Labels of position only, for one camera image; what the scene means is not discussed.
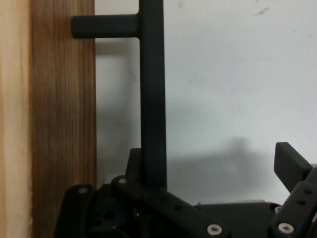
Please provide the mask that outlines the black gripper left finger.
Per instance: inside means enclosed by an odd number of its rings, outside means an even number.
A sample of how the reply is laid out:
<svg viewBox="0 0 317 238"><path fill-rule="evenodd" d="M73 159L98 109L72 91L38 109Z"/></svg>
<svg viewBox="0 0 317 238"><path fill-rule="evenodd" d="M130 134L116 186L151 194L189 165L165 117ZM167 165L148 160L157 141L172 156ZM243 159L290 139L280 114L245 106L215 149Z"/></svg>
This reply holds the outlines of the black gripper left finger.
<svg viewBox="0 0 317 238"><path fill-rule="evenodd" d="M165 189L142 184L141 149L130 150L126 172L96 189L70 187L56 238L228 238L230 229Z"/></svg>

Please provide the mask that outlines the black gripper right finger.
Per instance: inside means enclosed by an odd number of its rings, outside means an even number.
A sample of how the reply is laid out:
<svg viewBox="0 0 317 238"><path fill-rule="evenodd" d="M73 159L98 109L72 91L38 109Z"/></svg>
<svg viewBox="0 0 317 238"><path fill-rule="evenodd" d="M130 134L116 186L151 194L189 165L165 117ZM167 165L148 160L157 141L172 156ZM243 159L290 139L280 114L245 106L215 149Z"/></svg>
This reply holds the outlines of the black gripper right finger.
<svg viewBox="0 0 317 238"><path fill-rule="evenodd" d="M317 168L289 143L275 146L274 172L290 192L269 224L271 238L317 236Z"/></svg>

